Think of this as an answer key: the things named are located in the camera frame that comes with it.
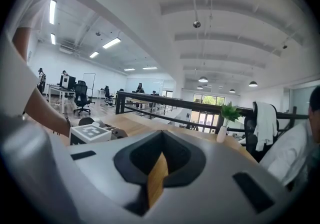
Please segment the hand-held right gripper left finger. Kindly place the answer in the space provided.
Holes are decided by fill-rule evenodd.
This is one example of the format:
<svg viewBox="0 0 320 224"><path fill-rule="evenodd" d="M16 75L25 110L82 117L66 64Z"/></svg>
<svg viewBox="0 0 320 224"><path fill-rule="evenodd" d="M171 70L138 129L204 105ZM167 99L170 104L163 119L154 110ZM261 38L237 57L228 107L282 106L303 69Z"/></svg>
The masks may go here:
<svg viewBox="0 0 320 224"><path fill-rule="evenodd" d="M150 204L151 174L162 153L163 132L71 146L72 196L81 218L162 218L160 201Z"/></svg>

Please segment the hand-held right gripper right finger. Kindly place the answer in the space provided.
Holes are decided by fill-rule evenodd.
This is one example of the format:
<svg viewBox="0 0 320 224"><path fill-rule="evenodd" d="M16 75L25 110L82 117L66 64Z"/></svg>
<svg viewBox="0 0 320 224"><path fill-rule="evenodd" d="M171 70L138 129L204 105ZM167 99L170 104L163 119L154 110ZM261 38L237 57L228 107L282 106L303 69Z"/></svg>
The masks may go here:
<svg viewBox="0 0 320 224"><path fill-rule="evenodd" d="M206 163L190 184L166 187L148 211L153 224L269 224L290 194L259 164L221 143L164 132L199 148Z"/></svg>

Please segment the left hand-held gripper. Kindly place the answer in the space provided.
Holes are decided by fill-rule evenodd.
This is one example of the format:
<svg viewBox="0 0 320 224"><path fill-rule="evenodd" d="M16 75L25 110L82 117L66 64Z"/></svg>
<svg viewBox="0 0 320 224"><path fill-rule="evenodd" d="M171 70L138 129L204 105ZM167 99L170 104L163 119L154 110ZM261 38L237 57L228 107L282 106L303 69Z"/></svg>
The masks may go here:
<svg viewBox="0 0 320 224"><path fill-rule="evenodd" d="M126 137L128 137L128 134L123 129L114 126L100 127L97 122L73 126L69 133L70 145L101 143Z"/></svg>

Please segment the person's left forearm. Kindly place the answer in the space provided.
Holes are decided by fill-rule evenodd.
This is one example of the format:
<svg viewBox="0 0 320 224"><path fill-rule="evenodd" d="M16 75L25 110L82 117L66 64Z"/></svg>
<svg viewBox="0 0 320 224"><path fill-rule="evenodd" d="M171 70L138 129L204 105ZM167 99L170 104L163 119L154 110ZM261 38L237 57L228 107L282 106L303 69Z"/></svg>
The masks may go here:
<svg viewBox="0 0 320 224"><path fill-rule="evenodd" d="M29 97L24 111L32 119L48 129L66 137L69 136L71 128L70 121L54 110L37 88L33 90Z"/></svg>

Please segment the white office desk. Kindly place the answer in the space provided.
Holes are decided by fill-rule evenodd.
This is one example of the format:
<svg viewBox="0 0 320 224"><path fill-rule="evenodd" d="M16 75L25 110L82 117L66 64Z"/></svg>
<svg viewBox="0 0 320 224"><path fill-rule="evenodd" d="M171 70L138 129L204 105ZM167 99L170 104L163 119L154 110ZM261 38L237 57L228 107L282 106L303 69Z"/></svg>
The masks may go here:
<svg viewBox="0 0 320 224"><path fill-rule="evenodd" d="M47 93L46 93L47 102L50 105L53 104L52 97L53 97L53 95L58 94L58 98L60 100L60 102L58 104L59 104L59 106L61 108L60 112L62 114L65 114L65 112L66 112L65 94L68 94L69 96L73 97L75 95L75 91L74 90L65 89L65 88L62 88L62 87L59 87L59 86L55 86L55 85L52 85L52 84L49 84L47 87L48 87L48 90L47 90Z"/></svg>

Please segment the black mesh office chair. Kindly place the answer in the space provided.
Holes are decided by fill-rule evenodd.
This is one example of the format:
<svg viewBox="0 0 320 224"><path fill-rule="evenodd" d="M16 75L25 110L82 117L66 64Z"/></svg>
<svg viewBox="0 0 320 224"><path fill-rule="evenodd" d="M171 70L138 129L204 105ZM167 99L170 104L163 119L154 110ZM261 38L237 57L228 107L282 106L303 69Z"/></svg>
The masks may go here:
<svg viewBox="0 0 320 224"><path fill-rule="evenodd" d="M76 108L73 109L74 114L78 112L78 115L80 115L82 112L87 112L89 115L91 115L91 110L89 108L85 108L85 106L90 105L92 102L91 98L87 96L87 90L88 90L88 87L86 83L82 80L79 80L75 85L74 103L76 105Z"/></svg>

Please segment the standing whiteboard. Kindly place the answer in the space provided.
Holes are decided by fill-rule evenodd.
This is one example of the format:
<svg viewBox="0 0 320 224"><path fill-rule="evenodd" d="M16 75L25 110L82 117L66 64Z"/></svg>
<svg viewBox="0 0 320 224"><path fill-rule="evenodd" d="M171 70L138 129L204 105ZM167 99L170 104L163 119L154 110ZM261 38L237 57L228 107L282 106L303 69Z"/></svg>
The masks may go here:
<svg viewBox="0 0 320 224"><path fill-rule="evenodd" d="M87 86L87 96L88 97L93 97L95 78L96 78L96 74L95 73L87 73L87 72L85 72L83 74L82 80L85 82L85 84Z"/></svg>

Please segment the green plant in small vase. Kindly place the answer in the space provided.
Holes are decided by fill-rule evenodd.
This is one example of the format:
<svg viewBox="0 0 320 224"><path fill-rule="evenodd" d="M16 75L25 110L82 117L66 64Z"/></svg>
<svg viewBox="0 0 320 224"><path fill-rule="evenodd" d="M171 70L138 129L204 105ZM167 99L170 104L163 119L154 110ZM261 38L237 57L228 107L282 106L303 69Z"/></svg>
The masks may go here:
<svg viewBox="0 0 320 224"><path fill-rule="evenodd" d="M233 105L230 101L228 104L223 104L221 106L221 117L224 118L222 126L219 129L216 141L218 143L223 143L227 136L227 128L230 122L238 121L241 115L241 111L238 110L236 105Z"/></svg>

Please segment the black monitor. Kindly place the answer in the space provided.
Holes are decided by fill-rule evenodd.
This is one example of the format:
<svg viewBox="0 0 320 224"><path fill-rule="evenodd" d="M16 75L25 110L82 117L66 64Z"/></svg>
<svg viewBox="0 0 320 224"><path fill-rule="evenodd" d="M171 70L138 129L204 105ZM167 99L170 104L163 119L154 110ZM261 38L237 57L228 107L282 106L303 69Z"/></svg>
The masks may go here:
<svg viewBox="0 0 320 224"><path fill-rule="evenodd" d="M59 86L61 88L71 90L76 84L76 78L69 75L61 75Z"/></svg>

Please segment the white jacket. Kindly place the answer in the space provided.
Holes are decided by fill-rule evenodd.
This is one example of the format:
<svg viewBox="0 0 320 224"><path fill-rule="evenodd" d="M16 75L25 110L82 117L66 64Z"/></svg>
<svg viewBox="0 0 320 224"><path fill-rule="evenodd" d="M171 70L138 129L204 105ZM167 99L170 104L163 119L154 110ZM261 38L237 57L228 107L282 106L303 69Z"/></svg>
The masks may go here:
<svg viewBox="0 0 320 224"><path fill-rule="evenodd" d="M277 112L273 105L256 101L256 126L254 135L257 137L255 150L260 152L264 146L273 144L274 137L278 134Z"/></svg>

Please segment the black metal railing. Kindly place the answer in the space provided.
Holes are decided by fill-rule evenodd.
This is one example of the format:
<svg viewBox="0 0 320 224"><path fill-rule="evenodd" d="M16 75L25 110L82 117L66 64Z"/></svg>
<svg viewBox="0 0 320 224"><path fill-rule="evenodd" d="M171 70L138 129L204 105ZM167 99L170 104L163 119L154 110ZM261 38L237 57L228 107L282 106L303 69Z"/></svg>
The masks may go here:
<svg viewBox="0 0 320 224"><path fill-rule="evenodd" d="M140 105L142 104L142 102L146 102L147 104L157 103L165 106L177 107L177 108L188 109L192 111L206 112L208 114L218 115L218 122L217 122L217 125L193 124L190 121L180 120L173 117L167 117L167 116L164 116L163 114L157 115L155 113L152 113L152 110L151 112L147 112L147 111L136 109L134 107L129 106L129 105L135 105L135 104ZM161 118L167 121L177 122L180 124L195 125L202 128L214 129L215 134L218 134L220 128L224 124L225 119L224 117L222 117L221 110L222 110L222 107L216 106L216 105L196 103L196 102L190 102L190 101L185 101L185 100L180 100L175 98L151 96L146 94L131 93L131 92L125 92L125 91L117 92L117 100L115 105L116 115L130 113L130 112L137 112L137 113L141 113L141 114L156 117L156 118ZM242 117L253 116L253 113L254 113L252 108L238 107L237 110L239 111ZM295 107L295 110L293 111L293 113L277 112L276 114L277 120L289 120L288 124L284 128L278 130L279 132L286 132L289 129L291 129L294 126L296 120L306 120L308 118L307 115L297 114L296 110L297 108Z"/></svg>

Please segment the group of ceiling strip lights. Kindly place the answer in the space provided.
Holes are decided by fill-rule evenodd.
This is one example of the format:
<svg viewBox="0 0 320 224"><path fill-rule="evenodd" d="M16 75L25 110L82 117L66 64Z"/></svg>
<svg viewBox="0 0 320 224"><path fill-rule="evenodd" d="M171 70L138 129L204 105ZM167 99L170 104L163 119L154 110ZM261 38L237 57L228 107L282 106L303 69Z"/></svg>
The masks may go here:
<svg viewBox="0 0 320 224"><path fill-rule="evenodd" d="M121 73L158 69L156 62L137 43L76 0L50 0L42 34L65 54Z"/></svg>

